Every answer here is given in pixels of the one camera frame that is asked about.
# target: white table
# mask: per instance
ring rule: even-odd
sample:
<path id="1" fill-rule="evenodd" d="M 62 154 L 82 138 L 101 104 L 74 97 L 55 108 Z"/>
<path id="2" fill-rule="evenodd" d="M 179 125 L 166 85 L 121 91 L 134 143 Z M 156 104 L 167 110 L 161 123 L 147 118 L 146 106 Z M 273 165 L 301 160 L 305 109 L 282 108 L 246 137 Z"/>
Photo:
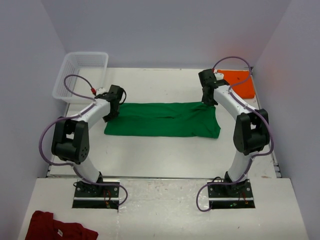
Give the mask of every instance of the white table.
<path id="1" fill-rule="evenodd" d="M 108 68 L 105 87 L 109 89 L 111 84 L 123 87 L 127 92 L 127 103 L 199 102 L 202 88 L 198 73 L 202 70 Z M 80 74 L 90 79 L 92 72 Z M 84 83 L 77 85 L 75 91 L 90 94 Z M 255 98 L 247 102 L 258 108 Z M 71 104 L 67 114 L 76 114 L 83 107 Z M 233 143 L 235 121 L 221 105 L 216 108 L 216 118 L 221 127 L 218 139 L 110 136 L 104 134 L 106 124 L 101 119 L 89 132 L 89 156 L 95 167 L 109 177 L 223 177 L 236 152 Z M 54 162 L 61 161 L 55 157 Z M 75 175 L 68 166 L 52 166 L 49 174 L 59 177 Z M 275 178 L 272 157 L 257 158 L 249 177 Z"/>
<path id="2" fill-rule="evenodd" d="M 289 179 L 252 177 L 256 208 L 200 212 L 195 196 L 204 179 L 122 179 L 129 198 L 119 212 L 112 209 L 72 209 L 74 179 L 39 178 L 19 234 L 24 240 L 36 210 L 54 219 L 77 222 L 97 231 L 98 240 L 307 240 Z M 208 192 L 200 196 L 208 207 Z"/>

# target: dark red fabric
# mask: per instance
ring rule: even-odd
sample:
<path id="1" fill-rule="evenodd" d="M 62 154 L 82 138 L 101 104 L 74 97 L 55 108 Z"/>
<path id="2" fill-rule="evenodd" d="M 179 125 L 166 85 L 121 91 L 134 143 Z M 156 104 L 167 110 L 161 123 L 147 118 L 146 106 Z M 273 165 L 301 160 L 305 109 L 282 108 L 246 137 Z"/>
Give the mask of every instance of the dark red fabric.
<path id="1" fill-rule="evenodd" d="M 54 220 L 51 212 L 35 211 L 30 220 L 25 240 L 97 240 L 98 233 L 84 228 L 80 223 Z"/>

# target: laundry basket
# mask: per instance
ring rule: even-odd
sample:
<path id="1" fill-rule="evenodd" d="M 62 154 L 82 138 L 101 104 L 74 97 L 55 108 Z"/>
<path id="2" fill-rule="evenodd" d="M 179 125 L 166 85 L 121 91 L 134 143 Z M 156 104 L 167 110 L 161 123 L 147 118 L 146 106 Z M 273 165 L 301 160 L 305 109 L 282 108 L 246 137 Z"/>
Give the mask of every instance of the laundry basket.
<path id="1" fill-rule="evenodd" d="M 97 89 L 104 86 L 108 63 L 108 54 L 105 52 L 70 52 L 63 60 L 56 79 L 52 96 L 70 104 L 87 104 L 89 99 L 81 98 L 68 92 L 64 86 L 64 78 L 70 74 L 80 75 Z M 90 96 L 92 93 L 88 83 L 78 77 L 69 77 L 67 86 L 77 94 Z"/>

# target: green cloth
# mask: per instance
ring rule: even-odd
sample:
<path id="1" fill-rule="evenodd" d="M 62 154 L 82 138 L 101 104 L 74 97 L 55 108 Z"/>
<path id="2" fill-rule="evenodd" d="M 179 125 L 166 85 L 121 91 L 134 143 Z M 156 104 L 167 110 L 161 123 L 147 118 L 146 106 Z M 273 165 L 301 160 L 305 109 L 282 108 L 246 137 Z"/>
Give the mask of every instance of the green cloth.
<path id="1" fill-rule="evenodd" d="M 217 139 L 216 108 L 201 102 L 124 103 L 104 133 L 117 136 L 205 137 Z"/>

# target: white label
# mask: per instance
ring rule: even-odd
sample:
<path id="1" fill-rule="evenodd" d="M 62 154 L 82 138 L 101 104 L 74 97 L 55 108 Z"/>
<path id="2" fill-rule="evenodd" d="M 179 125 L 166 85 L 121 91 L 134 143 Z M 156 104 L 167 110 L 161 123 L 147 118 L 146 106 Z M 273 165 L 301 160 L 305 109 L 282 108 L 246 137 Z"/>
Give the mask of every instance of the white label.
<path id="1" fill-rule="evenodd" d="M 63 232 L 60 229 L 58 229 L 58 234 L 60 235 L 60 237 L 62 237 Z"/>

